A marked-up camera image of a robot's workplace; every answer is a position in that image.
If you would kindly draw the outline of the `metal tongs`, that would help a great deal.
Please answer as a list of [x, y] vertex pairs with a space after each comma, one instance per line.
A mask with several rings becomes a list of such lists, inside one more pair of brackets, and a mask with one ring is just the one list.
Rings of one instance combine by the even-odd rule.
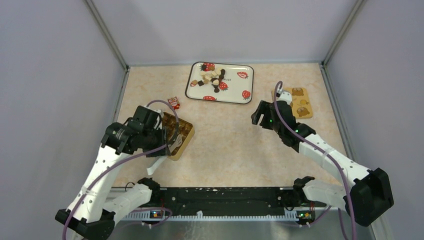
[[[181, 134], [179, 134], [177, 137], [176, 137], [176, 140], [175, 140], [175, 142], [172, 144], [172, 145], [170, 145], [170, 150], [171, 150], [171, 152], [173, 152], [177, 147], [180, 147], [181, 145], [182, 145], [182, 143], [183, 143], [183, 136], [181, 135]], [[155, 158], [155, 160], [154, 160], [154, 162], [152, 163], [152, 165], [150, 166], [150, 167], [148, 167], [147, 169], [146, 169], [146, 171], [147, 171], [147, 174], [149, 175], [149, 176], [151, 176], [151, 175], [153, 175], [154, 174], [154, 172], [157, 170], [157, 168], [167, 159], [168, 157], [167, 156], [159, 156], [159, 157], [156, 157]]]

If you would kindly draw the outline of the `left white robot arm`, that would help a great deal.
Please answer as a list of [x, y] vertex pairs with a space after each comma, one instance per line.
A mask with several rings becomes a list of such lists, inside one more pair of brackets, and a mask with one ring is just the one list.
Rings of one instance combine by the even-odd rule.
[[72, 231], [73, 240], [106, 240], [126, 215], [141, 205], [160, 202], [159, 185], [143, 178], [128, 191], [108, 201], [108, 195], [123, 165], [135, 158], [171, 154], [162, 110], [138, 106], [125, 123], [110, 124], [101, 139], [96, 160], [72, 203], [57, 211], [63, 224], [62, 239]]

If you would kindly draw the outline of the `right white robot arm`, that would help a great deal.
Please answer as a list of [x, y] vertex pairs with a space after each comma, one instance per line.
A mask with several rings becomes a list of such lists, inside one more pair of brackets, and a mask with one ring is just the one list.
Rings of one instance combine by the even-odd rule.
[[311, 201], [344, 210], [355, 223], [368, 227], [394, 205], [388, 174], [365, 167], [329, 145], [307, 124], [297, 122], [290, 106], [292, 96], [283, 91], [274, 102], [260, 101], [251, 122], [274, 131], [282, 143], [304, 155], [340, 183], [329, 184], [313, 177], [298, 179], [293, 200], [299, 206]]

